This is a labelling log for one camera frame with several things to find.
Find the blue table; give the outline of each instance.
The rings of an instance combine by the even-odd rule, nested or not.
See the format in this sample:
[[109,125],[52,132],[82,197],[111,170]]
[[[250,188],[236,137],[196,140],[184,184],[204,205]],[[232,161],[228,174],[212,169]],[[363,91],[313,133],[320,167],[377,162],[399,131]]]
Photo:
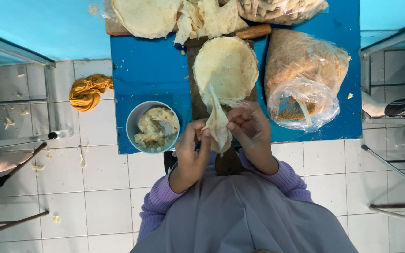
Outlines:
[[[272,122],[272,142],[357,139],[362,136],[359,0],[328,2],[328,13],[318,14],[305,24],[289,28],[334,42],[351,56],[348,73],[337,95],[340,114],[314,133],[282,128]],[[192,121],[190,83],[185,79],[188,76],[187,57],[180,54],[181,47],[173,46],[174,37],[175,33],[155,40],[133,36],[110,38],[120,154],[138,152],[127,138],[126,121],[129,112],[142,102],[156,100],[172,107],[178,114],[180,133]],[[260,72],[257,101],[265,114],[263,78],[268,41],[269,36],[254,39]],[[349,93],[353,94],[351,99],[347,99]]]

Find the bag of crushed peanuts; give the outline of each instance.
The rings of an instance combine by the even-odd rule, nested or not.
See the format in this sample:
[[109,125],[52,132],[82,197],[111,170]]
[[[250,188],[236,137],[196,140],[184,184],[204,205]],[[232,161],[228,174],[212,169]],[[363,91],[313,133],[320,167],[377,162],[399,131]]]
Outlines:
[[273,29],[264,87],[268,116],[285,128],[318,131],[340,113],[337,93],[350,59],[333,43]]
[[326,0],[237,0],[243,18],[280,25],[299,24],[328,7]]

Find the lavender sweater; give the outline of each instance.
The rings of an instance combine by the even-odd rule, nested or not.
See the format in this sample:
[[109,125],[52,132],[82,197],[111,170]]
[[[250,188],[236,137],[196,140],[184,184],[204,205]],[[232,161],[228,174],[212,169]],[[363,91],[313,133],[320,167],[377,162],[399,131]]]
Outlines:
[[[274,175],[265,175],[259,172],[245,157],[243,149],[239,150],[238,155],[245,169],[253,171],[255,175],[278,187],[278,189],[288,198],[312,202],[311,192],[306,190],[307,185],[301,177],[295,173],[289,164],[276,159],[279,163],[279,171]],[[211,153],[209,164],[215,162],[215,157],[216,154]],[[168,183],[168,177],[169,175],[161,177],[144,198],[144,205],[142,205],[142,212],[140,213],[142,223],[140,225],[137,242],[160,226],[165,218],[166,212],[173,202],[185,193],[173,192]]]

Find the hand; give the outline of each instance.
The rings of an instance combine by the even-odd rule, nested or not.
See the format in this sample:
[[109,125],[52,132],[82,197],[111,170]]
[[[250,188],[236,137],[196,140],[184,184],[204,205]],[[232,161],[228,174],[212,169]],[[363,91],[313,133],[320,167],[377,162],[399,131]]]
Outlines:
[[[207,119],[200,119],[187,124],[175,148],[178,165],[169,178],[173,192],[182,193],[191,187],[203,175],[210,158],[210,130],[201,131]],[[196,145],[201,142],[199,151]]]
[[227,114],[228,129],[242,145],[246,158],[266,175],[279,170],[278,162],[271,153],[270,122],[258,103],[244,101]]

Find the plastic bag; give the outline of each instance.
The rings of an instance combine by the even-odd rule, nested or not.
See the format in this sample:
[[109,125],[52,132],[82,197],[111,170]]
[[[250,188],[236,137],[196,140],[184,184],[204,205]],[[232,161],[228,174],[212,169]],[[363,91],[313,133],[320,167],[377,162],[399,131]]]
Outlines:
[[94,18],[120,23],[112,9],[110,0],[97,0],[94,3],[89,4],[88,12],[92,14]]
[[[339,112],[335,110],[338,106],[336,95],[348,72],[350,59],[345,50],[333,43],[317,40],[303,32],[273,29],[268,48],[264,87],[270,118],[283,127],[305,131],[317,131],[323,124],[332,120]],[[281,95],[285,91],[282,86],[289,89],[285,93],[289,95]],[[284,98],[287,98],[285,102],[291,105],[287,108],[289,110],[284,112],[287,113],[286,117],[279,116],[285,109],[279,106],[280,99]],[[297,100],[301,102],[303,109],[308,107],[306,113],[313,119],[312,126],[307,125],[307,121],[302,121],[306,117]]]
[[340,113],[336,95],[326,85],[296,78],[270,95],[268,115],[281,127],[316,132]]
[[294,25],[327,11],[326,0],[236,0],[239,15],[245,19]]

